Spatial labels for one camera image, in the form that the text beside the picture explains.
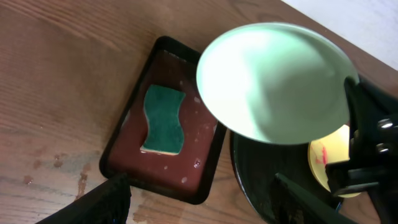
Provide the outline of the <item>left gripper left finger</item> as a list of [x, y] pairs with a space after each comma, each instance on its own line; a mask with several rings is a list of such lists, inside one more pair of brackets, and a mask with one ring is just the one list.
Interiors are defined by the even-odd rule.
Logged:
[[126, 174], [119, 174], [37, 224], [125, 224], [131, 204]]

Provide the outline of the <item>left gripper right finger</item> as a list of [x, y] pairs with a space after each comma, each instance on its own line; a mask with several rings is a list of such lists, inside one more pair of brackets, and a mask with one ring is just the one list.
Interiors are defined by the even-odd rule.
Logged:
[[270, 200], [277, 223], [355, 224], [280, 173], [271, 183]]

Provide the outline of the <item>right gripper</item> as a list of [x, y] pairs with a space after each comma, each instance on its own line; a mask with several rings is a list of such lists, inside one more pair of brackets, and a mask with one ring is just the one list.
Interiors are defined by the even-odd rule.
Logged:
[[397, 223], [397, 99], [345, 78], [349, 160], [326, 165], [334, 196], [367, 192], [381, 223]]

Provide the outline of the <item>yellow plate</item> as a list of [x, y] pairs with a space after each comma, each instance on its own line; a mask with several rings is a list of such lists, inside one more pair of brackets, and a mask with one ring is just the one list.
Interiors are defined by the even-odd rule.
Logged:
[[307, 157], [314, 178], [330, 192], [325, 168], [329, 163], [349, 160], [349, 126], [344, 124], [335, 132], [312, 141]]

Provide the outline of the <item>green yellow sponge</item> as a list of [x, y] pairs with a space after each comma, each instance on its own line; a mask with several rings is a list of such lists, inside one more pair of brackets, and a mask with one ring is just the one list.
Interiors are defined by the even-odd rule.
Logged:
[[144, 97], [143, 110], [147, 136], [142, 151], [176, 156], [184, 143], [179, 111], [185, 93], [160, 85], [151, 85]]

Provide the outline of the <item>pale green plate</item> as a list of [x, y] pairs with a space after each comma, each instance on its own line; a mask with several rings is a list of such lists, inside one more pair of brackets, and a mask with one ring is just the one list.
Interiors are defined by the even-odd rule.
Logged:
[[197, 88], [211, 114], [233, 132], [271, 144], [303, 144], [344, 125], [346, 78], [357, 82], [358, 71], [337, 45], [284, 22], [222, 34], [197, 66]]

